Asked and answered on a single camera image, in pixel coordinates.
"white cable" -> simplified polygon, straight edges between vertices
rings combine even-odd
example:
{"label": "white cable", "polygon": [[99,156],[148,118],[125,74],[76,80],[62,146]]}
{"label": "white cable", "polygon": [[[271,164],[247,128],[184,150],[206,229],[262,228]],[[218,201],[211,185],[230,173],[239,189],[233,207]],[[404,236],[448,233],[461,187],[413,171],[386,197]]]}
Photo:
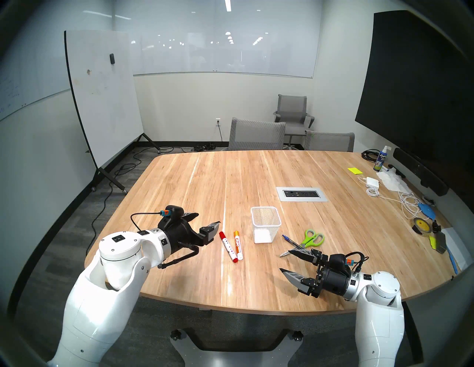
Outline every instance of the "white cable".
{"label": "white cable", "polygon": [[[366,179],[362,179],[360,177],[358,178],[360,181],[365,183]],[[399,197],[399,200],[397,200],[397,199],[392,199],[390,197],[380,196],[379,190],[377,190],[376,188],[368,188],[365,192],[367,193],[368,196],[381,197],[382,199],[393,200],[398,203],[401,203],[401,212],[407,219],[415,218],[418,213],[421,213],[421,209],[418,206],[418,204],[421,203],[421,201],[416,196],[414,196],[413,193],[406,194],[404,192],[397,191],[398,197]],[[411,214],[411,216],[407,216],[403,209],[408,211]]]}

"wall-mounted whiteboard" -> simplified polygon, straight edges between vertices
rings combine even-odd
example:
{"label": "wall-mounted whiteboard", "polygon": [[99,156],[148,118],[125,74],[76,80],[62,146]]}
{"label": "wall-mounted whiteboard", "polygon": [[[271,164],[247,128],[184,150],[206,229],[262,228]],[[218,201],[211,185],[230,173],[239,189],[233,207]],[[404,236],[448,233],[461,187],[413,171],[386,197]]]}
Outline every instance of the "wall-mounted whiteboard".
{"label": "wall-mounted whiteboard", "polygon": [[116,0],[114,30],[130,35],[134,74],[312,77],[321,9],[322,0],[230,0],[230,11],[225,0]]}
{"label": "wall-mounted whiteboard", "polygon": [[128,34],[73,30],[64,43],[79,121],[98,168],[143,133]]}
{"label": "wall-mounted whiteboard", "polygon": [[0,60],[0,120],[69,89],[65,29],[112,29],[111,0],[46,0]]}

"blue pen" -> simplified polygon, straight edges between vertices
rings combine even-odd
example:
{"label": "blue pen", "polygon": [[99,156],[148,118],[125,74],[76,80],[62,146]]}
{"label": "blue pen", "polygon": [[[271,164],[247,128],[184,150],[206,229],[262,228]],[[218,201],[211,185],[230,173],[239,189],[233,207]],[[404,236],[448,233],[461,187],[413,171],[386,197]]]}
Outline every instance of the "blue pen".
{"label": "blue pen", "polygon": [[295,241],[292,241],[288,236],[285,236],[284,234],[282,234],[283,238],[288,241],[289,243],[291,243],[293,246],[295,246],[296,248],[302,250],[303,248],[297,244]]}
{"label": "blue pen", "polygon": [[449,253],[449,259],[451,260],[451,264],[453,264],[454,273],[457,275],[457,267],[456,267],[456,262],[454,261],[454,256],[451,253],[451,251],[449,250],[449,248],[448,247],[446,247],[446,248],[447,248],[447,252]]}

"wooden table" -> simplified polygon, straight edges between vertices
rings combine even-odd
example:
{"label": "wooden table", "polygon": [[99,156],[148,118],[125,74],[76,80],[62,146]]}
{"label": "wooden table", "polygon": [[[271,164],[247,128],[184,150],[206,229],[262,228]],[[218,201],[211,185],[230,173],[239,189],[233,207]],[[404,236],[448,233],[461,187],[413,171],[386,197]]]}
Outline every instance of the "wooden table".
{"label": "wooden table", "polygon": [[[153,268],[141,295],[158,300],[209,309],[305,315],[344,312],[355,303],[323,291],[319,298],[297,292],[279,268],[314,277],[316,267],[295,256],[279,255],[291,246],[288,235],[300,242],[304,231],[322,232],[323,253],[361,251],[370,259],[363,272],[379,270],[394,274],[401,284],[401,296],[411,298],[434,289],[454,274],[448,253],[440,255],[426,237],[417,235],[403,216],[401,204],[369,197],[365,185],[347,168],[357,167],[376,178],[373,163],[359,153],[321,151],[239,151],[170,154],[156,157],[100,233],[85,260],[87,266],[107,234],[136,231],[130,215],[156,212],[166,205],[182,206],[200,215],[191,222],[200,227],[221,221],[232,246],[239,230],[244,260],[233,263],[219,236],[200,248],[198,256],[164,270]],[[276,186],[319,187],[326,203],[280,202]],[[380,194],[398,199],[381,184]],[[282,226],[271,244],[254,244],[252,206],[274,206]],[[448,224],[437,213],[438,222]],[[155,228],[161,217],[138,215],[142,229]],[[180,250],[169,260],[182,256]]]}

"power adapter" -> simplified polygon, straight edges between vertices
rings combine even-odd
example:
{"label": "power adapter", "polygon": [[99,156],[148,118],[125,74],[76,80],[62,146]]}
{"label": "power adapter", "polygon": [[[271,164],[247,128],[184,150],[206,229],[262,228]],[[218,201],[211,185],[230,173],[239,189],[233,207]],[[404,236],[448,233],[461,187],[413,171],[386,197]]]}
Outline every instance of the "power adapter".
{"label": "power adapter", "polygon": [[367,177],[365,179],[365,186],[368,188],[374,188],[375,190],[379,189],[379,180]]}

